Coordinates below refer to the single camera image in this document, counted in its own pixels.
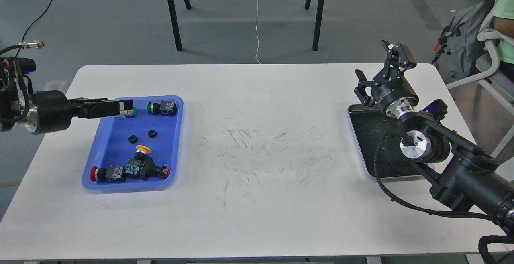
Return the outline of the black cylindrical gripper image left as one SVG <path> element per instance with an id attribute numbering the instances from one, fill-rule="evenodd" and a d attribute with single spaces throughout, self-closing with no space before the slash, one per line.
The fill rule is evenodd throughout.
<path id="1" fill-rule="evenodd" d="M 117 116 L 134 108 L 133 99 L 66 98 L 58 90 L 41 91 L 29 96 L 24 127 L 33 135 L 66 130 L 73 117 L 102 118 Z"/>

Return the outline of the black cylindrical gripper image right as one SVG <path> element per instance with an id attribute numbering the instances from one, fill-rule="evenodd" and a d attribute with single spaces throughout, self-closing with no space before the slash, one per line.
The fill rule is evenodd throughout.
<path id="1" fill-rule="evenodd" d="M 356 69 L 358 83 L 354 93 L 361 104 L 377 106 L 383 115 L 400 118 L 419 103 L 418 95 L 404 76 L 407 70 L 417 66 L 417 62 L 408 46 L 386 40 L 380 43 L 387 52 L 384 67 L 372 81 L 367 80 L 362 70 Z M 366 92 L 367 88 L 371 89 L 371 95 Z"/>

